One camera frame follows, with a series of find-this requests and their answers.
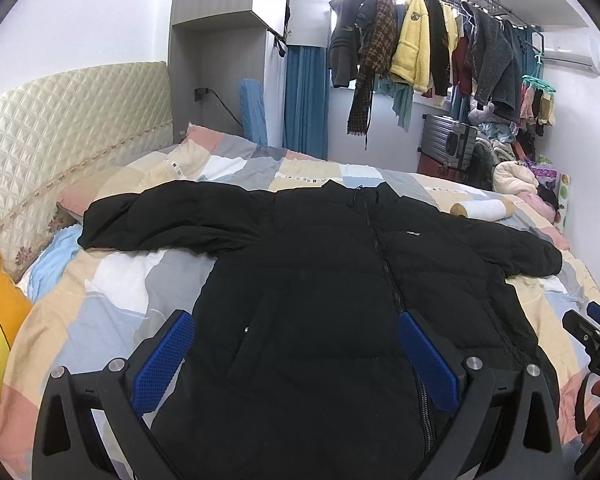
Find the brown patterned scarf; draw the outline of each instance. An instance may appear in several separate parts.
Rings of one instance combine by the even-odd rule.
[[[347,122],[348,134],[366,136],[369,130],[374,79],[376,74],[380,77],[389,75],[395,51],[395,22],[394,0],[378,0],[376,20],[362,46],[360,71]]]

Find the white air conditioner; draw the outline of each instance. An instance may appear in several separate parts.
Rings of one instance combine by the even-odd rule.
[[[600,51],[596,42],[586,32],[544,32],[546,64],[566,66],[600,75]],[[541,47],[541,39],[534,34],[534,46]]]

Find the bedspread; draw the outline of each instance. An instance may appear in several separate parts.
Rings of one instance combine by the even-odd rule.
[[[187,140],[169,155],[151,153],[147,157],[145,164],[113,174],[97,198],[141,192],[176,179],[210,180],[272,191],[316,187],[327,180],[352,188],[387,182],[398,194],[445,212],[460,200],[499,196],[419,174],[316,160],[196,126],[189,128]],[[515,203],[516,211],[501,223],[551,239],[552,226],[546,219],[522,199],[508,198]],[[564,264],[557,276],[516,276],[507,281],[516,288],[540,345],[557,371],[561,393],[558,424],[566,442],[576,436],[573,408],[588,357],[563,330],[561,319],[569,309],[585,315],[589,301],[600,304],[600,290],[581,261],[567,251],[562,254]],[[115,357],[128,357],[175,309],[192,311],[213,265],[212,258],[186,250],[78,253],[58,285],[33,307],[8,361],[0,402],[0,458],[17,478],[30,478],[38,408],[50,370],[64,365],[72,373],[81,373],[101,369]],[[592,408],[591,399],[588,407]],[[149,425],[154,415],[145,415]],[[96,424],[119,475],[130,478],[101,413],[96,414]]]

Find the jacket zipper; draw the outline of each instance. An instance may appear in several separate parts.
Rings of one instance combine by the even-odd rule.
[[[362,189],[363,189],[363,187],[360,186],[354,192],[354,202],[355,202],[356,193],[358,193],[358,191],[362,190]],[[400,292],[398,291],[398,286],[395,284],[394,276],[392,275],[391,270],[389,269],[389,264],[387,263],[387,260],[385,259],[384,254],[382,254],[382,249],[380,248],[380,241],[378,240],[378,234],[376,234],[376,230],[371,225],[371,218],[369,217],[369,210],[368,210],[368,206],[366,204],[366,197],[364,196],[364,194],[363,194],[363,203],[365,206],[366,226],[369,227],[369,229],[371,230],[371,233],[373,234],[374,247],[376,248],[376,252],[380,256],[380,260],[382,261],[382,267],[384,268],[384,276],[385,276],[386,280],[389,282],[389,284],[391,285],[392,294],[394,297],[394,306],[395,306],[396,310],[398,311],[398,315],[400,315],[401,313],[404,312],[404,305],[402,302],[402,297],[400,295]],[[431,422],[431,416],[429,413],[429,396],[427,395],[427,389],[425,388],[424,384],[420,380],[420,377],[418,376],[418,373],[416,372],[415,369],[413,370],[413,375],[416,379],[416,389],[418,390],[418,403],[420,405],[420,421],[422,422],[422,428],[423,428],[423,433],[424,433],[424,438],[425,438],[425,450],[426,450],[426,453],[428,454],[431,451],[431,449],[433,449],[433,444],[436,440],[436,433],[433,430],[433,423]]]

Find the silver bolt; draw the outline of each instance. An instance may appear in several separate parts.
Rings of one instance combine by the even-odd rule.
[[[111,370],[112,372],[119,372],[124,367],[125,367],[125,360],[124,359],[120,359],[120,358],[113,359],[113,361],[111,361],[109,363],[109,370]]]
[[[532,377],[538,377],[538,375],[540,375],[540,368],[538,368],[536,365],[529,365],[526,367],[526,373]]]
[[[53,370],[51,370],[51,376],[54,379],[59,379],[63,375],[64,375],[64,367],[63,366],[57,366]]]
[[[479,357],[469,357],[466,360],[466,365],[471,370],[482,370],[482,360]]]

